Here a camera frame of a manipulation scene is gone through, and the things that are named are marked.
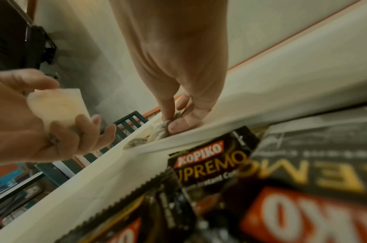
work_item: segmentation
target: finger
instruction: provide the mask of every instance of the finger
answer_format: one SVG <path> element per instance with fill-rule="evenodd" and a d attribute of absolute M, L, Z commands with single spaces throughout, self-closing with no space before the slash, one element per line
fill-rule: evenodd
<path fill-rule="evenodd" d="M 105 132 L 99 136 L 97 143 L 95 144 L 92 151 L 100 150 L 108 145 L 110 145 L 115 138 L 115 130 L 117 129 L 117 126 L 115 124 L 111 124 L 105 128 Z"/>
<path fill-rule="evenodd" d="M 0 72 L 0 82 L 16 91 L 59 88 L 59 83 L 37 69 L 19 69 Z"/>
<path fill-rule="evenodd" d="M 181 98 L 177 101 L 177 104 L 175 106 L 176 109 L 183 110 L 188 105 L 189 100 L 190 100 L 190 95 L 185 91 L 183 95 L 181 96 Z"/>
<path fill-rule="evenodd" d="M 182 117 L 174 120 L 167 127 L 171 134 L 180 133 L 200 123 L 211 111 L 211 108 L 200 108 L 191 104 L 185 110 L 185 114 Z"/>
<path fill-rule="evenodd" d="M 46 157 L 55 158 L 55 160 L 66 160 L 76 154 L 79 146 L 79 136 L 75 132 L 65 128 L 58 121 L 50 123 L 49 131 L 58 142 L 43 151 L 46 153 Z"/>
<path fill-rule="evenodd" d="M 175 113 L 174 97 L 166 100 L 157 99 L 157 102 L 162 113 L 162 121 L 173 119 Z"/>
<path fill-rule="evenodd" d="M 90 121 L 85 115 L 78 115 L 75 124 L 82 132 L 79 141 L 79 153 L 88 153 L 99 138 L 99 127 Z"/>
<path fill-rule="evenodd" d="M 94 115 L 91 117 L 91 122 L 94 123 L 95 126 L 101 128 L 102 116 L 101 115 Z"/>

